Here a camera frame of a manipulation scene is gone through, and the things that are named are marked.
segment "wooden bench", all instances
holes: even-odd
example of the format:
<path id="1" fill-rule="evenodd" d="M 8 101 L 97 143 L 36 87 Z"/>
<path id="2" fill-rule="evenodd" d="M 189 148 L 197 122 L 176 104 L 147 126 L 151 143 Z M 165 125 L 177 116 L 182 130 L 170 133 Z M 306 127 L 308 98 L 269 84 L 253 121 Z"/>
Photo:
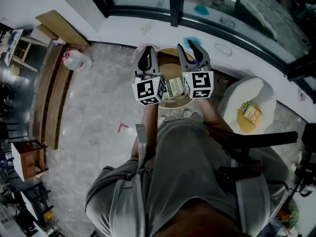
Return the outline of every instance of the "wooden bench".
<path id="1" fill-rule="evenodd" d="M 33 123 L 33 136 L 39 142 L 43 142 L 44 139 L 48 103 L 52 92 L 52 83 L 55 81 L 57 75 L 56 66 L 60 63 L 59 59 L 64 50 L 65 47 L 62 45 L 53 46 L 46 65 L 43 68 L 42 76 L 39 82 Z"/>
<path id="2" fill-rule="evenodd" d="M 72 70 L 61 63 L 58 67 L 56 79 L 52 86 L 51 97 L 47 109 L 44 143 L 53 150 L 58 148 L 61 116 L 73 73 Z"/>
<path id="3" fill-rule="evenodd" d="M 73 75 L 61 61 L 65 50 L 65 46 L 53 46 L 43 68 L 35 104 L 33 136 L 52 150 L 58 147 L 61 116 Z"/>

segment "floor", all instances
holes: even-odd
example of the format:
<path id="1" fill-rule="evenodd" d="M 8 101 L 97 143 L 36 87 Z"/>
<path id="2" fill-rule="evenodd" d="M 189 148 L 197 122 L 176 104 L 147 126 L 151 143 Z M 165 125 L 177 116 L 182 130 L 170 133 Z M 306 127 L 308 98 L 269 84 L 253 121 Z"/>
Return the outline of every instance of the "floor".
<path id="1" fill-rule="evenodd" d="M 133 52 L 132 48 L 106 44 L 93 44 L 87 50 L 93 66 L 74 73 L 62 116 L 59 148 L 46 152 L 49 171 L 41 179 L 51 190 L 53 213 L 69 237 L 86 237 L 94 230 L 84 213 L 84 199 L 100 170 L 129 159 L 136 137 L 134 125 L 140 122 L 143 110 L 131 90 Z M 214 104 L 219 103 L 226 88 L 221 76 L 217 79 Z M 198 110 L 194 101 L 188 108 Z M 160 109 L 159 115 L 180 117 L 182 111 Z M 119 129 L 120 124 L 129 128 Z M 278 104 L 275 121 L 267 132 L 295 130 L 301 137 L 304 127 L 304 121 Z M 274 149 L 290 165 L 300 147 L 298 141 Z"/>

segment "plastic jug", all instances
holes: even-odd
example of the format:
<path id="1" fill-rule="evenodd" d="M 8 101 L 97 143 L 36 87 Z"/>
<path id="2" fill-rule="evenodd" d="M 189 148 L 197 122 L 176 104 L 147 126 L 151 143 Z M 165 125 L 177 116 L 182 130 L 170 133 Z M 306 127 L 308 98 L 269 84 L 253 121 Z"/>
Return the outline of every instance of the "plastic jug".
<path id="1" fill-rule="evenodd" d="M 90 69 L 92 66 L 91 59 L 85 54 L 79 52 L 78 50 L 70 50 L 68 49 L 64 53 L 64 57 L 62 58 L 64 65 L 70 70 L 81 70 L 83 68 Z"/>

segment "backpack strap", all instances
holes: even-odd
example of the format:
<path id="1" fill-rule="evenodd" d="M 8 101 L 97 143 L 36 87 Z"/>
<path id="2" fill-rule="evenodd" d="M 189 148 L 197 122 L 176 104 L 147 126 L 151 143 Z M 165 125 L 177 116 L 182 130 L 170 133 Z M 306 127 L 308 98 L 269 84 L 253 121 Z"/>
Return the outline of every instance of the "backpack strap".
<path id="1" fill-rule="evenodd" d="M 231 167 L 238 167 L 235 159 Z M 256 237 L 270 216 L 270 193 L 264 174 L 261 172 L 258 176 L 236 180 L 236 194 L 241 230 Z"/>
<path id="2" fill-rule="evenodd" d="M 117 237 L 145 237 L 146 220 L 142 194 L 141 166 L 146 155 L 147 137 L 143 124 L 136 125 L 139 162 L 136 174 L 118 180 L 110 210 L 110 231 Z"/>

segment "white cushion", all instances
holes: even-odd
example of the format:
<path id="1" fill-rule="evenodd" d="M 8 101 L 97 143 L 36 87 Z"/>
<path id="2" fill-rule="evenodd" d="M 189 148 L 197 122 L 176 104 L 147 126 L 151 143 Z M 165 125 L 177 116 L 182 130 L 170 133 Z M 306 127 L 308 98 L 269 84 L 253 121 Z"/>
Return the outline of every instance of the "white cushion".
<path id="1" fill-rule="evenodd" d="M 245 102 L 251 101 L 259 106 L 262 112 L 261 123 L 251 131 L 245 133 L 237 123 L 237 110 Z M 231 129 L 238 134 L 263 134 L 273 123 L 277 100 L 272 87 L 258 77 L 247 77 L 232 84 L 225 92 L 218 111 Z"/>

